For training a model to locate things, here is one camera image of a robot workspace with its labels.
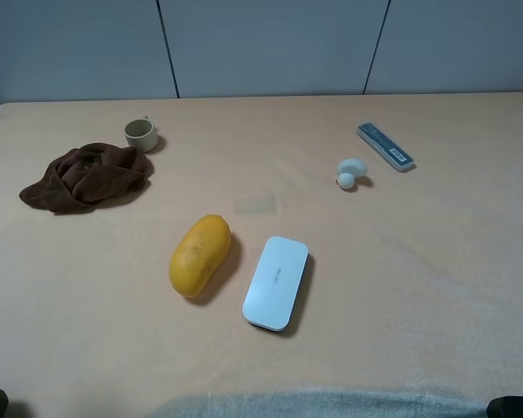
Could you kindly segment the yellow mango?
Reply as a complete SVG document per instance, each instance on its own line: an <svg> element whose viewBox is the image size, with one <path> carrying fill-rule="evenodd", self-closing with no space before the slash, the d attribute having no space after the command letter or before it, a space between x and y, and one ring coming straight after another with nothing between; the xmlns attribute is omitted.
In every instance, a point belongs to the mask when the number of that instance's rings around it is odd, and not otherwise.
<svg viewBox="0 0 523 418"><path fill-rule="evenodd" d="M175 248L169 279L181 296L198 296L228 256L232 235L226 220L209 214L200 218Z"/></svg>

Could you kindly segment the black object bottom right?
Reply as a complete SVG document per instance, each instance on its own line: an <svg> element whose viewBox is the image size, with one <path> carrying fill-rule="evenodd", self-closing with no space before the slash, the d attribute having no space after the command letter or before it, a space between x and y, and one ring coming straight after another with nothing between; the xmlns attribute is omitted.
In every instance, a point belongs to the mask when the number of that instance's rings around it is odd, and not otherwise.
<svg viewBox="0 0 523 418"><path fill-rule="evenodd" d="M491 400L486 415L488 418L523 418L523 396L503 396Z"/></svg>

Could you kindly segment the white rectangular case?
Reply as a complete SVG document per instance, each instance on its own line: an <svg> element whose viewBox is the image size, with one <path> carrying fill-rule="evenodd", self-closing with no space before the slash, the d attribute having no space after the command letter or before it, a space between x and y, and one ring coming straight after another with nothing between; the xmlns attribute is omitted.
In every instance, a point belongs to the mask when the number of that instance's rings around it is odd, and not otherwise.
<svg viewBox="0 0 523 418"><path fill-rule="evenodd" d="M242 305L248 323L272 332L287 327L308 256L302 242L268 238Z"/></svg>

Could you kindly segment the white mushroom toy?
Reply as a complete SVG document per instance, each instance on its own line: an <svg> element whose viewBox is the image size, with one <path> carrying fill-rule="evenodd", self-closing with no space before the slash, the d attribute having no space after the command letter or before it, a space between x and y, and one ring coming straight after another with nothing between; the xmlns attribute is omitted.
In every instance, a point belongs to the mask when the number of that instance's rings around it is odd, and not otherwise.
<svg viewBox="0 0 523 418"><path fill-rule="evenodd" d="M361 159L345 159L337 166L336 183L342 190L349 190L355 185L357 179L367 174L367 171L367 165Z"/></svg>

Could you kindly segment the beige ceramic cup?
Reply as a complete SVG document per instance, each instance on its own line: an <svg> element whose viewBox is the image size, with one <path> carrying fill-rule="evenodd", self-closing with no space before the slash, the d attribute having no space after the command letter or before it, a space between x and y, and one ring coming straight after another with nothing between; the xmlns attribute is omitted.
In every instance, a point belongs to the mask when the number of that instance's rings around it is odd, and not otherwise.
<svg viewBox="0 0 523 418"><path fill-rule="evenodd" d="M129 122L124 128L124 134L127 144L142 152L152 151L159 144L157 128L147 116Z"/></svg>

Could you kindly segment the clear box with black insert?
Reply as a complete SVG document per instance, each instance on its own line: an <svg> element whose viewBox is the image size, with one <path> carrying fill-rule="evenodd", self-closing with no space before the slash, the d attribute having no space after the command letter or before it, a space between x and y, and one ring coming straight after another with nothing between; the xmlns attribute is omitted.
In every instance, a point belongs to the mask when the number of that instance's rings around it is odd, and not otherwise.
<svg viewBox="0 0 523 418"><path fill-rule="evenodd" d="M398 172L408 172L416 165L414 159L374 124L357 127L358 136Z"/></svg>

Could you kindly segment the brown crumpled cloth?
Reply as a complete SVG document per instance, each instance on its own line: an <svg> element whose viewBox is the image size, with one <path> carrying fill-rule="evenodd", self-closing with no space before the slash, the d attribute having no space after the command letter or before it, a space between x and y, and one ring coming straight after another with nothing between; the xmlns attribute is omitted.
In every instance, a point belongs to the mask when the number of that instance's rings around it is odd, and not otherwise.
<svg viewBox="0 0 523 418"><path fill-rule="evenodd" d="M141 191L152 173L153 164L134 146L92 143L51 161L44 176L19 198L56 214L87 212L105 200Z"/></svg>

